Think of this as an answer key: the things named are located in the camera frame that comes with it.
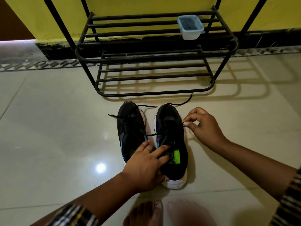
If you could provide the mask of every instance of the shoelace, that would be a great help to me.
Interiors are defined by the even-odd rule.
[[[112,114],[108,114],[110,117],[114,117],[114,118],[120,118],[122,119],[122,126],[125,128],[125,132],[129,133],[131,130],[137,128],[136,127],[136,123],[135,122],[126,122],[129,120],[134,120],[135,117],[131,117],[131,115],[133,114],[133,112],[135,111],[136,108],[143,106],[143,107],[150,107],[150,108],[157,108],[158,106],[150,106],[150,105],[136,105],[135,107],[133,107],[133,109],[130,110],[130,112],[128,112],[128,114],[126,116],[115,116]]]
[[[188,103],[188,102],[190,101],[190,99],[192,98],[192,94],[193,94],[193,93],[191,93],[189,99],[188,99],[186,102],[183,102],[183,103],[181,103],[181,104],[173,104],[173,103],[170,103],[170,102],[169,102],[169,103],[167,103],[167,104],[164,105],[164,107],[163,107],[162,110],[166,109],[168,105],[176,105],[176,106],[180,106],[180,105],[184,105],[184,104]],[[166,131],[166,133],[167,133],[168,136],[171,136],[172,133],[175,133],[175,129],[173,129],[173,128],[168,129],[167,127],[168,127],[168,125],[166,125],[165,131]],[[147,136],[149,137],[149,136],[158,136],[158,135],[161,135],[161,134],[160,134],[160,133],[155,133],[155,134],[150,134],[150,135],[147,135]]]

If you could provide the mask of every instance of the tiled floor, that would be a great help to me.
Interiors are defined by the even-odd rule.
[[[301,162],[301,54],[232,58],[209,94],[194,94],[177,107],[184,117],[197,106],[213,114],[232,141],[293,167]],[[220,59],[210,60],[216,70]],[[90,69],[96,73],[97,68]],[[122,75],[148,74],[122,73]],[[203,87],[207,80],[123,82],[106,92]],[[26,226],[102,184],[123,169],[116,121],[124,101],[160,106],[189,95],[102,98],[81,68],[0,74],[0,219]],[[156,109],[145,110],[153,133]],[[131,198],[105,225],[121,225],[133,205],[197,199],[218,225],[266,225],[277,203],[230,163],[200,144],[186,129],[188,183],[163,186]],[[98,164],[105,171],[98,173]],[[167,215],[165,225],[170,225]]]

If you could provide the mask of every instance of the black sneaker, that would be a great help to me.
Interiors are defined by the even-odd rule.
[[[161,145],[170,145],[164,155],[169,156],[169,161],[160,168],[160,172],[169,178],[169,182],[162,184],[169,189],[180,189],[187,181],[188,153],[184,141],[182,119],[174,106],[167,103],[162,105],[154,120],[157,148]]]
[[[117,118],[117,130],[124,164],[127,163],[137,148],[147,140],[145,116],[139,106],[157,107],[124,102],[117,116],[108,114]]]

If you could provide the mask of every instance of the plastic container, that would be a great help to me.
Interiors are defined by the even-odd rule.
[[[204,32],[204,26],[196,15],[179,16],[178,25],[184,40],[197,39]]]

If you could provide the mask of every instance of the black wall skirting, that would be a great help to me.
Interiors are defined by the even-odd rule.
[[[301,29],[285,29],[285,30],[273,30],[273,31],[251,31],[248,32],[240,42],[239,49],[249,49],[249,48],[269,48],[269,47],[284,47],[284,46],[298,46],[301,45]],[[37,44],[40,50],[44,53],[44,55],[48,58],[48,60],[62,60],[62,59],[73,59],[76,58],[73,51],[69,46],[54,44],[54,45],[46,45],[46,44]],[[219,44],[214,44],[210,46],[203,46],[202,49],[205,51],[217,50],[223,48]],[[118,45],[114,48],[114,51],[122,52],[124,47],[122,45]],[[83,57],[100,57],[100,51],[94,48],[85,48],[81,50],[81,54]]]

